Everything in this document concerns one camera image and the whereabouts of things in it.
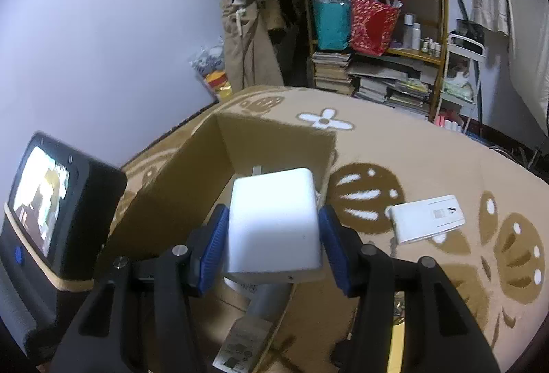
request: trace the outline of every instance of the teal bag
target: teal bag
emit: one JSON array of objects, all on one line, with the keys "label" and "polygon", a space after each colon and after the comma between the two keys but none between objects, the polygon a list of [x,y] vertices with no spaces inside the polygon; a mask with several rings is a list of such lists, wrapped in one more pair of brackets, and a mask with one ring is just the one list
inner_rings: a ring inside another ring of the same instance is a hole
[{"label": "teal bag", "polygon": [[312,0],[318,47],[343,50],[351,37],[351,0]]}]

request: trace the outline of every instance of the white bottle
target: white bottle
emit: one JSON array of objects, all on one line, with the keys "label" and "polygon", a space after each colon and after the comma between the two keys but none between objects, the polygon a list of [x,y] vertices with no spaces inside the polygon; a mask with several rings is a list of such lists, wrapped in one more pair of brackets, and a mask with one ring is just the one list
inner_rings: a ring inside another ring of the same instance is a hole
[{"label": "white bottle", "polygon": [[413,15],[404,15],[404,34],[402,35],[402,48],[412,49],[413,39]]},{"label": "white bottle", "polygon": [[419,23],[413,24],[412,34],[412,49],[419,51],[419,42],[421,42],[421,25]]}]

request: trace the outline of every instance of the white foam block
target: white foam block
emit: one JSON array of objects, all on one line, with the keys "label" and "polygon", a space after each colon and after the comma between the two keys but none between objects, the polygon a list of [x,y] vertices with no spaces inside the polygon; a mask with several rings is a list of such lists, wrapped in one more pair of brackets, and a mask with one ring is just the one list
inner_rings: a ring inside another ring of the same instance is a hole
[{"label": "white foam block", "polygon": [[295,168],[234,181],[225,275],[244,283],[297,283],[322,277],[312,173]]}]

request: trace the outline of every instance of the patterned rug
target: patterned rug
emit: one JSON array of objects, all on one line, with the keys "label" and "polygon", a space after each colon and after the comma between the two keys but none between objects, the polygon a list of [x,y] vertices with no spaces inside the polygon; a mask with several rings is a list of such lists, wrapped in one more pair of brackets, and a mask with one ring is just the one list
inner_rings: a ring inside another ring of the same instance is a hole
[{"label": "patterned rug", "polygon": [[[125,166],[128,187],[112,232],[136,193],[218,110],[335,130],[337,157],[326,202],[341,222],[358,230],[364,242],[372,241],[398,258],[434,257],[477,319],[501,370],[520,356],[548,310],[544,243],[549,238],[549,186],[466,136],[384,105],[304,88],[243,90]],[[396,246],[388,206],[450,194],[465,214],[464,226]],[[342,295],[329,271],[321,282],[298,285],[259,371],[337,371],[329,354],[347,336],[355,307],[356,301]],[[230,327],[238,313],[224,315],[230,315]],[[207,319],[203,325],[216,326]],[[216,337],[222,342],[222,335]]]}]

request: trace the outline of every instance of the colorful bag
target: colorful bag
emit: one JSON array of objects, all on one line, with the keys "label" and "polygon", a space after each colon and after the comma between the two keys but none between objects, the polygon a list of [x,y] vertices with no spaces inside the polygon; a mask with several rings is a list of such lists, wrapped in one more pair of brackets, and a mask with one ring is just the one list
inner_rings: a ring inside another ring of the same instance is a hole
[{"label": "colorful bag", "polygon": [[351,0],[312,0],[320,50],[343,50],[351,36]]},{"label": "colorful bag", "polygon": [[351,6],[351,47],[381,56],[389,48],[400,9],[377,0],[352,0]]}]

